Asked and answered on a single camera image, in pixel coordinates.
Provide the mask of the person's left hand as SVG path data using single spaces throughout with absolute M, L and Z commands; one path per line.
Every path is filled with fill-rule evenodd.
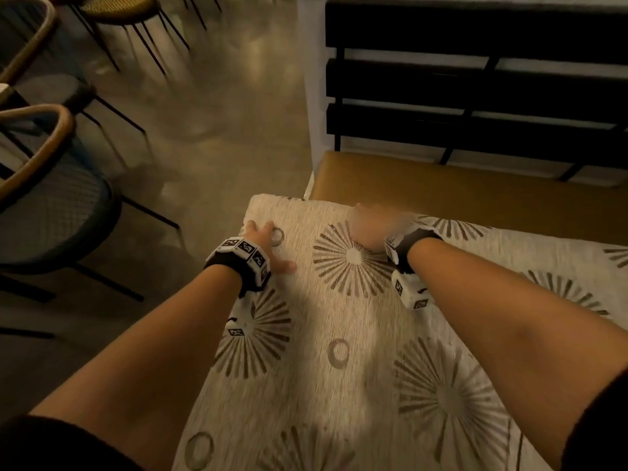
M 269 266 L 270 271 L 271 271 L 271 258 L 281 259 L 275 256 L 272 250 L 272 238 L 273 238 L 274 227 L 275 227 L 275 224 L 273 221 L 268 221 L 263 226 L 259 227 L 257 226 L 257 223 L 255 221 L 249 220 L 246 222 L 246 225 L 244 227 L 244 235 L 243 235 L 243 237 L 246 240 L 254 242 L 264 251 L 264 253 L 267 255 L 267 257 L 270 260 L 270 266 Z

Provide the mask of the black right shirt sleeve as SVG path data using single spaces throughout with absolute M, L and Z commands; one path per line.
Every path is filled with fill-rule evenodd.
M 628 368 L 577 420 L 560 471 L 628 471 Z

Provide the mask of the person's left forearm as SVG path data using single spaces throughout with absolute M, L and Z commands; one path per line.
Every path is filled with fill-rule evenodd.
M 170 471 L 240 288 L 234 270 L 206 268 L 30 414 L 81 427 L 146 471 Z

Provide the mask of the person's right hand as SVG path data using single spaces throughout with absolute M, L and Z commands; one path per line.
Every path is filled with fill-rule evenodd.
M 349 236 L 365 249 L 383 253 L 385 240 L 398 234 L 412 219 L 411 213 L 391 206 L 358 203 L 349 215 Z

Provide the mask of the person's right forearm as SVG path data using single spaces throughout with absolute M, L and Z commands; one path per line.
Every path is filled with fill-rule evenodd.
M 407 254 L 507 412 L 553 469 L 578 420 L 628 370 L 628 331 L 435 238 Z

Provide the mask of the black shirt sleeve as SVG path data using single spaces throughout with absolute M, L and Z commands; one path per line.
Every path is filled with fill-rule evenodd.
M 628 368 L 577 420 L 560 471 L 628 471 Z
M 145 471 L 88 431 L 19 415 L 0 425 L 0 471 Z

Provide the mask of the beige sunburst patterned cushion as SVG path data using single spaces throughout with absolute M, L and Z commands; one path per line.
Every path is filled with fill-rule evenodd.
M 349 236 L 351 208 L 256 195 L 295 274 L 255 293 L 254 331 L 223 332 L 172 471 L 551 471 L 430 300 Z

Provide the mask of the yellow woven seat chair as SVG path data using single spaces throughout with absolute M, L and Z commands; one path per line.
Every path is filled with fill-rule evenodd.
M 157 17 L 165 31 L 172 29 L 177 38 L 187 49 L 189 43 L 182 33 L 176 28 L 174 22 L 166 14 L 159 0 L 48 0 L 54 6 L 67 6 L 79 22 L 84 26 L 88 34 L 93 38 L 98 47 L 106 54 L 114 69 L 121 71 L 114 59 L 111 50 L 107 46 L 104 35 L 100 31 L 100 25 L 118 26 L 127 30 L 131 27 L 139 40 L 145 46 L 153 62 L 164 77 L 166 70 L 158 60 L 149 43 L 155 45 L 155 41 L 147 27 L 147 22 Z

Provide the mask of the black wristband with marker cubes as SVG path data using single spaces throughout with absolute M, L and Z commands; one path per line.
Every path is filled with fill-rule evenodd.
M 207 257 L 204 268 L 226 266 L 241 278 L 239 299 L 249 292 L 263 291 L 271 277 L 270 259 L 263 249 L 244 237 L 229 237 Z
M 408 253 L 413 245 L 425 238 L 443 241 L 443 238 L 433 228 L 424 223 L 414 222 L 410 223 L 398 234 L 385 239 L 385 253 L 397 271 L 401 274 L 414 274 L 414 270 L 408 261 Z

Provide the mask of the black slatted bench, tan seat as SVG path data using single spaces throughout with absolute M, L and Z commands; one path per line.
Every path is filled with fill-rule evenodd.
M 314 14 L 314 199 L 628 247 L 628 6 L 318 0 Z

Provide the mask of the black left shirt sleeve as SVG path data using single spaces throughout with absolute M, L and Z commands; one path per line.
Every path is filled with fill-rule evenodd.
M 0 471 L 145 471 L 88 431 L 19 415 L 0 425 Z

